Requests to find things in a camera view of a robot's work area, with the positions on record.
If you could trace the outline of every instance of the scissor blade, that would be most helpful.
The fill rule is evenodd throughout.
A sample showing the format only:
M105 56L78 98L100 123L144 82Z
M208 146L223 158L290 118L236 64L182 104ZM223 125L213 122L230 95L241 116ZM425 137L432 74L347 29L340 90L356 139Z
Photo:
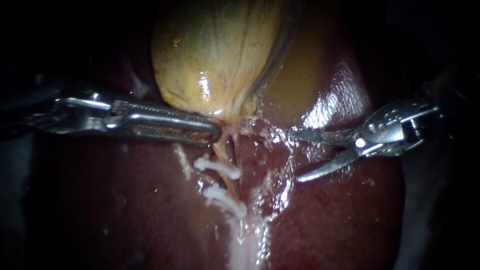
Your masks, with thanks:
M358 158L359 154L354 150L353 147L349 147L345 151L339 153L330 162L324 164L320 168L298 176L296 180L297 182L308 182L315 180L353 163Z
M292 130L290 136L292 138L308 141L316 144L325 144L329 146L348 147L354 142L354 134L356 128L337 130L337 131L321 131L319 129Z

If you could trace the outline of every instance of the surgical scissors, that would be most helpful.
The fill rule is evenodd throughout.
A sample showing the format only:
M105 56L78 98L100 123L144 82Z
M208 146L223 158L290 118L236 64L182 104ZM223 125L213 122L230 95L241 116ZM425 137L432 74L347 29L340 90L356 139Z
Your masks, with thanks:
M401 99L373 113L364 123L352 129L322 131L292 130L292 138L344 147L333 160L299 175L298 182L308 182L345 166L362 157L397 157L421 145L430 136L435 119L441 118L439 108L427 98Z

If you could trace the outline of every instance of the dark background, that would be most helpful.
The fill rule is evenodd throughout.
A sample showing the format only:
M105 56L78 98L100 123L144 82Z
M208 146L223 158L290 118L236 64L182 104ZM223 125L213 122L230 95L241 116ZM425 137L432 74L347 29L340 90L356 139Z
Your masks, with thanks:
M142 1L98 5L2 8L0 80L34 73L87 78L91 59L112 54L122 39L150 26L156 12ZM340 7L377 108L413 95L452 60L476 63L479 19L473 3L342 0ZM474 261L473 130L467 126L453 144L434 142L403 158L403 225L409 229L402 232L396 269L457 269ZM64 231L55 183L42 181L39 173L49 155L42 139L0 142L0 269L85 269Z

